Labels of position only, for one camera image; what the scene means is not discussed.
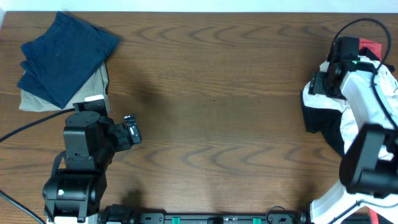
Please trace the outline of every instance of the beige cloth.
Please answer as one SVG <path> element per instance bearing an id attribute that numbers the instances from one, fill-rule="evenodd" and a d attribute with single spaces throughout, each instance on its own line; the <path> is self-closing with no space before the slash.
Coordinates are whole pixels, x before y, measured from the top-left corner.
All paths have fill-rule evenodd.
<path id="1" fill-rule="evenodd" d="M 99 69 L 97 69 L 87 82 L 75 93 L 64 109 L 73 108 L 74 103 L 84 102 L 87 96 L 105 95 L 108 82 L 108 73 L 106 71 L 105 62 L 103 62 Z M 58 106 L 24 90 L 21 90 L 21 104 L 19 105 L 19 109 L 22 111 L 34 112 L 62 110 Z"/>

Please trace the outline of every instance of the black wire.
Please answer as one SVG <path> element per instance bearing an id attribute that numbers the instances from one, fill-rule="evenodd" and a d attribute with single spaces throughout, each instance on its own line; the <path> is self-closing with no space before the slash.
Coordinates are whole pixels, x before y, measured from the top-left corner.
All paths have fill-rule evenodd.
<path id="1" fill-rule="evenodd" d="M 23 130 L 25 130 L 25 129 L 27 129 L 27 128 L 30 128 L 30 127 L 32 127 L 32 126 L 34 126 L 34 125 L 36 125 L 36 124 L 40 124 L 41 122 L 44 122 L 44 121 L 46 121 L 46 120 L 48 120 L 48 119 L 51 119 L 51 118 L 54 118 L 54 117 L 56 117 L 56 116 L 58 116 L 58 115 L 61 115 L 61 114 L 67 113 L 67 112 L 72 112 L 72 111 L 74 111 L 74 109 L 68 109 L 68 110 L 59 111 L 59 112 L 57 112 L 57 113 L 55 113 L 55 114 L 52 114 L 52 115 L 47 116 L 47 117 L 45 117 L 45 118 L 42 118 L 42 119 L 40 119 L 40 120 L 38 120 L 38 121 L 34 121 L 34 122 L 30 123 L 30 124 L 27 124 L 27 125 L 25 125 L 25 126 L 23 126 L 23 127 L 20 127 L 20 128 L 18 128 L 17 130 L 11 131 L 10 133 L 8 133 L 8 134 L 6 134 L 5 136 L 3 136 L 2 138 L 0 138 L 0 142 L 3 142 L 3 141 L 6 140 L 7 138 L 9 138 L 9 137 L 11 137 L 11 136 L 17 134 L 18 132 L 21 132 L 21 131 L 23 131 Z M 44 221 L 43 219 L 41 219 L 36 213 L 30 211 L 27 207 L 23 206 L 22 204 L 20 204 L 20 203 L 17 202 L 16 200 L 14 200 L 12 197 L 8 196 L 8 195 L 7 195 L 6 193 L 4 193 L 2 190 L 0 190 L 0 195 L 1 195 L 2 197 L 4 197 L 4 199 L 6 199 L 8 202 L 13 203 L 15 206 L 17 206 L 18 208 L 20 208 L 21 210 L 23 210 L 24 212 L 26 212 L 28 215 L 30 215 L 31 217 L 33 217 L 33 218 L 34 218 L 36 221 L 38 221 L 39 223 L 45 224 L 45 221 Z"/>
<path id="2" fill-rule="evenodd" d="M 364 200 L 360 200 L 360 201 L 355 202 L 354 205 L 352 205 L 350 208 L 345 210 L 343 213 L 341 213 L 337 217 L 333 218 L 333 220 L 331 222 L 329 222 L 328 224 L 333 224 L 334 222 L 336 222 L 337 220 L 339 220 L 340 218 L 345 216 L 348 212 L 352 211 L 352 209 L 354 209 L 355 207 L 360 206 L 362 203 L 366 203 L 368 205 L 372 205 L 372 206 L 379 207 L 379 208 L 395 208 L 395 207 L 398 207 L 398 203 L 394 204 L 394 205 L 378 205 L 378 204 L 375 204 L 375 203 L 372 203 L 372 202 L 367 202 L 367 201 L 364 201 Z"/>
<path id="3" fill-rule="evenodd" d="M 341 34 L 341 32 L 342 32 L 343 30 L 345 30 L 347 27 L 349 27 L 350 25 L 355 24 L 355 23 L 357 23 L 357 22 L 360 22 L 360 21 L 370 21 L 370 22 L 373 22 L 373 23 L 379 25 L 379 26 L 383 29 L 383 31 L 386 33 L 386 36 L 387 36 L 387 51 L 386 51 L 386 54 L 384 55 L 384 57 L 382 58 L 382 60 L 380 61 L 380 64 L 379 64 L 379 66 L 377 67 L 376 71 L 375 71 L 375 72 L 373 73 L 373 75 L 372 75 L 372 78 L 371 78 L 371 88 L 372 88 L 374 97 L 376 97 L 377 102 L 379 103 L 381 109 L 383 110 L 384 115 L 385 115 L 386 118 L 389 120 L 389 122 L 392 124 L 392 126 L 394 127 L 394 129 L 395 129 L 396 131 L 398 131 L 398 126 L 397 126 L 397 124 L 395 123 L 395 121 L 392 119 L 390 113 L 388 112 L 387 108 L 384 106 L 383 102 L 381 101 L 380 96 L 379 96 L 379 94 L 377 93 L 377 90 L 376 90 L 376 84 L 374 83 L 374 78 L 376 77 L 377 73 L 379 72 L 379 69 L 381 68 L 381 66 L 382 66 L 382 65 L 384 64 L 384 62 L 386 61 L 387 56 L 389 55 L 390 49 L 391 49 L 391 35 L 390 35 L 390 32 L 388 31 L 387 27 L 386 27 L 382 22 L 378 21 L 377 19 L 371 19 L 371 18 L 361 18 L 361 19 L 357 19 L 357 20 L 355 20 L 355 21 L 352 21 L 352 22 L 348 23 L 348 24 L 345 25 L 343 28 L 341 28 L 340 31 L 337 32 L 337 34 L 335 35 L 335 38 L 333 38 L 333 42 L 332 42 L 332 44 L 331 44 L 331 46 L 330 46 L 330 53 L 329 53 L 329 56 L 328 56 L 328 61 L 330 61 L 331 51 L 332 51 L 332 49 L 333 49 L 333 45 L 335 44 L 335 41 L 336 41 L 337 37 L 338 37 L 338 36 Z"/>
<path id="4" fill-rule="evenodd" d="M 270 208 L 270 209 L 268 210 L 268 212 L 266 213 L 266 221 L 267 221 L 268 224 L 272 224 L 272 223 L 269 222 L 269 220 L 268 220 L 268 214 L 269 214 L 270 211 L 272 211 L 272 210 L 275 209 L 275 208 L 281 208 L 281 209 L 283 209 L 283 210 L 286 211 L 286 209 L 285 209 L 284 207 L 280 206 L 280 205 L 275 205 L 275 206 L 273 206 L 272 208 Z"/>
<path id="5" fill-rule="evenodd" d="M 13 203 L 15 206 L 17 206 L 18 208 L 20 208 L 21 210 L 23 210 L 24 212 L 26 212 L 28 215 L 30 215 L 31 217 L 33 217 L 36 221 L 38 221 L 41 224 L 45 224 L 45 221 L 43 219 L 41 219 L 38 215 L 36 215 L 34 212 L 30 211 L 29 208 L 23 206 L 22 204 L 20 204 L 19 202 L 17 202 L 16 200 L 14 200 L 12 197 L 8 196 L 6 193 L 4 193 L 2 190 L 0 190 L 0 195 L 6 199 L 8 202 Z"/>
<path id="6" fill-rule="evenodd" d="M 30 123 L 30 124 L 27 124 L 27 125 L 25 125 L 25 126 L 23 126 L 23 127 L 20 127 L 20 128 L 18 128 L 17 130 L 11 131 L 10 133 L 8 133 L 8 134 L 6 134 L 5 136 L 3 136 L 2 138 L 0 138 L 0 142 L 2 142 L 2 141 L 4 141 L 4 140 L 6 140 L 7 138 L 9 138 L 9 137 L 11 137 L 11 136 L 17 134 L 18 132 L 21 132 L 21 131 L 23 131 L 23 130 L 25 130 L 25 129 L 27 129 L 27 128 L 32 127 L 33 125 L 40 124 L 40 123 L 43 122 L 43 121 L 46 121 L 46 120 L 48 120 L 48 119 L 51 119 L 51 118 L 53 118 L 53 117 L 56 117 L 56 116 L 58 116 L 58 115 L 61 115 L 61 114 L 67 113 L 67 112 L 72 112 L 72 111 L 74 111 L 74 110 L 75 110 L 75 109 L 67 109 L 67 110 L 59 111 L 59 112 L 57 112 L 57 113 L 55 113 L 55 114 L 51 114 L 50 116 L 47 116 L 47 117 L 45 117 L 45 118 L 42 118 L 42 119 L 40 119 L 40 120 L 38 120 L 38 121 L 34 121 L 34 122 Z"/>

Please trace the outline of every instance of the white cloth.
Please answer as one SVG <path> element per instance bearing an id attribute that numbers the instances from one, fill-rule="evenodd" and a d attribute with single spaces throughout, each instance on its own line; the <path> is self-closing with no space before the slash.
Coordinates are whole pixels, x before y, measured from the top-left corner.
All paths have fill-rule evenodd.
<path id="1" fill-rule="evenodd" d="M 378 67 L 379 61 L 372 61 L 365 56 L 359 56 L 362 62 L 373 63 L 375 67 Z M 319 69 L 321 72 L 326 72 L 329 66 L 329 62 L 323 62 Z M 374 82 L 381 87 L 383 95 L 386 97 L 387 102 L 392 108 L 394 114 L 398 114 L 398 82 L 391 75 L 391 72 L 384 65 L 379 69 L 378 75 L 376 75 Z M 358 125 L 356 124 L 353 111 L 346 100 L 329 98 L 325 95 L 308 94 L 310 83 L 307 83 L 303 91 L 303 102 L 305 106 L 320 109 L 333 109 L 342 112 L 340 133 L 344 141 L 344 152 L 353 143 L 355 137 L 358 135 Z M 385 160 L 391 160 L 393 155 L 388 153 L 386 147 L 383 146 L 379 153 L 379 158 Z"/>
<path id="2" fill-rule="evenodd" d="M 106 86 L 108 86 L 108 73 L 105 62 L 92 74 L 87 82 L 75 93 L 72 99 L 65 106 L 65 109 L 73 108 L 74 103 L 84 102 L 85 98 L 94 95 L 105 95 Z M 22 111 L 57 111 L 62 110 L 48 101 L 45 101 L 31 93 L 21 90 L 21 104 L 19 109 Z"/>

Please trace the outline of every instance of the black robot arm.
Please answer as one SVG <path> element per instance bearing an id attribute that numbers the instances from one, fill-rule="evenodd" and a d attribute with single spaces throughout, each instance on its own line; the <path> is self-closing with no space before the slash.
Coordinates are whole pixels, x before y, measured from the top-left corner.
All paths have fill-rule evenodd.
<path id="1" fill-rule="evenodd" d="M 96 214 L 106 189 L 105 171 L 116 152 L 141 143 L 134 115 L 126 124 L 114 124 L 104 100 L 75 103 L 75 113 L 66 119 L 63 130 L 66 151 L 56 157 L 51 178 L 43 189 L 45 215 L 86 217 Z M 65 169 L 58 169 L 64 158 Z"/>

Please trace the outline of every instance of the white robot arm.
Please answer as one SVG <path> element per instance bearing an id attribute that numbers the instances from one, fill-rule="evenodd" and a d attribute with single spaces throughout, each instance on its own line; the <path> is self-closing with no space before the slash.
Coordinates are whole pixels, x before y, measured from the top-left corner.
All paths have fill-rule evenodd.
<path id="1" fill-rule="evenodd" d="M 328 72 L 316 73 L 310 84 L 312 94 L 345 98 L 360 130 L 340 164 L 340 180 L 310 205 L 310 219 L 315 224 L 339 224 L 363 206 L 398 223 L 398 119 L 374 83 L 378 69 L 361 62 L 358 50 L 359 39 L 338 39 Z M 391 161 L 378 159 L 382 145 L 394 154 Z"/>

